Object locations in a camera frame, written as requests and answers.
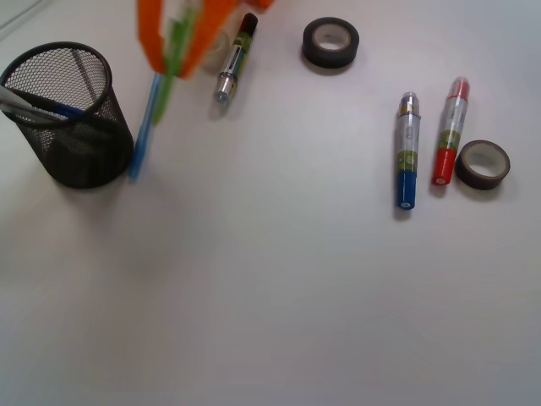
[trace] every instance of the blue marker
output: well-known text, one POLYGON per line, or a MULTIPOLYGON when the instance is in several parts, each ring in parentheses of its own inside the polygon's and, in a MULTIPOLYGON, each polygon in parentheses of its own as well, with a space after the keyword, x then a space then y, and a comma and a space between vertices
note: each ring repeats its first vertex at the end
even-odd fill
POLYGON ((419 99, 410 91, 400 100, 396 125, 396 197, 398 207, 403 210, 415 207, 420 124, 419 99))
POLYGON ((135 180, 139 176, 141 167, 143 166, 143 160, 145 159, 146 146, 149 140, 149 133, 153 129, 152 126, 152 113, 154 112, 154 106, 156 104, 156 96, 158 94, 158 88, 161 83, 161 75, 154 74, 152 80, 152 87, 150 88, 149 100, 146 103, 145 116, 143 123, 139 127, 139 133, 137 134, 137 141, 135 142, 134 157, 129 166, 128 176, 130 179, 135 180))

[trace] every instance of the blue cap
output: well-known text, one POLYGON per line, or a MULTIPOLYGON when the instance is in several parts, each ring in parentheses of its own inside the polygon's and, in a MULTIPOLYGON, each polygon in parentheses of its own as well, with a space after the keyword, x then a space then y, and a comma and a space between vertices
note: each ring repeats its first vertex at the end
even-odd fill
POLYGON ((417 173, 414 171, 399 171, 396 182, 398 207, 403 210, 412 210, 415 207, 415 181, 417 173))

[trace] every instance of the black mesh pencil cup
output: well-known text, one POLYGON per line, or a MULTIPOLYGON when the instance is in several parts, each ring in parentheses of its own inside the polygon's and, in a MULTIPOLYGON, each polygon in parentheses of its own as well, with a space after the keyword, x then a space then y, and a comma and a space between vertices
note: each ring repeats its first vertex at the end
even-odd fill
POLYGON ((0 84, 34 107, 30 115, 5 114, 59 183, 95 188, 128 167, 134 142, 111 68, 94 49, 74 42, 36 47, 8 66, 0 84))

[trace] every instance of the table surface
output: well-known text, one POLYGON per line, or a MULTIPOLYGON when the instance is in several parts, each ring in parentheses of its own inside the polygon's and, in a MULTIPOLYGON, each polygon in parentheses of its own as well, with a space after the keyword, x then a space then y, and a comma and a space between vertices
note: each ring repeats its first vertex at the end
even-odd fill
MULTIPOLYGON (((141 181, 53 182, 4 116, 0 403, 538 405, 541 2, 278 0, 237 98, 176 83, 141 181), (354 64, 300 58, 304 27, 358 29, 354 64), (462 144, 512 169, 478 192, 429 185, 451 82, 462 144), (397 103, 423 120, 418 205, 394 208, 397 103)), ((109 61, 137 134, 152 72, 133 0, 56 0, 0 42, 0 69, 50 41, 109 61)))

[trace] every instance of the black tape roll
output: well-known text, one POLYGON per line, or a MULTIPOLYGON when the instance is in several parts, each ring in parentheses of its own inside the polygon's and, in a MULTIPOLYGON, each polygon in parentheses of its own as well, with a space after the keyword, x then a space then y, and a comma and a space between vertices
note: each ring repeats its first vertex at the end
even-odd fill
POLYGON ((358 32, 343 19, 324 17, 312 21, 303 35, 303 54, 321 68, 338 69, 347 66, 357 55, 358 32), (327 49, 322 43, 336 44, 337 49, 327 49))
POLYGON ((462 182, 477 190, 491 190, 501 184, 511 170, 511 162, 505 151, 490 141, 468 142, 456 159, 455 173, 462 182), (472 165, 488 167, 493 176, 473 170, 472 165))

